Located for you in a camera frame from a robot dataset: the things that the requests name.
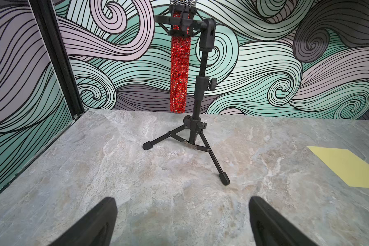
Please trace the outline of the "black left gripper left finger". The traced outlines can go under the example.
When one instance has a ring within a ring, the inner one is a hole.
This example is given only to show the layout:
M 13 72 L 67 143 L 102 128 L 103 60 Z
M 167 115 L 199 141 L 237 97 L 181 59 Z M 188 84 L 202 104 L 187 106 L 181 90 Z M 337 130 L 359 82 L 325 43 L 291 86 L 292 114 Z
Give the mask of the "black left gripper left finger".
M 105 197 L 50 245 L 108 246 L 111 242 L 116 218 L 115 199 Z

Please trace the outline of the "black vertical frame post left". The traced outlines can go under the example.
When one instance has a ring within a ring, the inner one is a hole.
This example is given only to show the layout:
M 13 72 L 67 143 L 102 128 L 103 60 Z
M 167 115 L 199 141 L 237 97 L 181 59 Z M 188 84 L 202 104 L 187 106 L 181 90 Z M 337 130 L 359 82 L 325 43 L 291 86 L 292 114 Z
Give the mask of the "black vertical frame post left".
M 74 120 L 85 113 L 52 1 L 30 0 L 60 88 Z

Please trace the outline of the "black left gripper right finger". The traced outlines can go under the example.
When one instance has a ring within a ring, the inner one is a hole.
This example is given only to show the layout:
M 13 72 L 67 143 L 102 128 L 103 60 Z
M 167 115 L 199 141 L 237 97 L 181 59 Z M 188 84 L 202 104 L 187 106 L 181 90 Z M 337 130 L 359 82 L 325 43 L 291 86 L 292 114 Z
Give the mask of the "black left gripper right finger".
M 310 238 L 259 196 L 249 201 L 250 224 L 257 246 L 314 246 Z

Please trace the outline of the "light yellow square paper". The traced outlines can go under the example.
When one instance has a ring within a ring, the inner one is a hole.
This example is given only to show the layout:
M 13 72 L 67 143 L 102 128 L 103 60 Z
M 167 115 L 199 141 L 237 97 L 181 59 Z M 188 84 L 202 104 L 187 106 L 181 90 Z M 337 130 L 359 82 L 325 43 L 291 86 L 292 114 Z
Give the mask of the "light yellow square paper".
M 369 164 L 346 149 L 308 147 L 348 186 L 369 188 Z

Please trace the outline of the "black tripod mic stand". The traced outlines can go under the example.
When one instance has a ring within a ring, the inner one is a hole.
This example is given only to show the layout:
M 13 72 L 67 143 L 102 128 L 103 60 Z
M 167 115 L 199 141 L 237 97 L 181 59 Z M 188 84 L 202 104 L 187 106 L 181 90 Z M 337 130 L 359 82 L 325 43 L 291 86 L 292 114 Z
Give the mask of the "black tripod mic stand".
M 202 101 L 206 91 L 214 91 L 216 89 L 217 80 L 206 76 L 208 55 L 213 51 L 215 45 L 215 34 L 216 34 L 216 21 L 212 18 L 199 18 L 194 17 L 198 15 L 196 7 L 191 8 L 191 12 L 194 13 L 192 19 L 172 17 L 172 12 L 169 7 L 155 16 L 155 22 L 158 23 L 165 32 L 171 36 L 170 31 L 173 25 L 187 26 L 193 31 L 191 38 L 197 34 L 200 35 L 198 40 L 199 50 L 202 52 L 200 58 L 199 74 L 195 79 L 194 89 L 194 105 L 192 115 L 187 115 L 183 119 L 183 123 L 178 128 L 168 131 L 164 135 L 153 141 L 147 141 L 143 144 L 144 150 L 153 148 L 157 143 L 172 137 L 181 143 L 184 143 L 195 150 L 200 150 L 209 153 L 218 173 L 219 178 L 224 185 L 229 185 L 230 180 L 228 175 L 221 168 L 215 154 L 213 153 L 203 130 L 206 129 L 207 124 L 202 122 L 200 117 L 200 111 L 202 107 Z

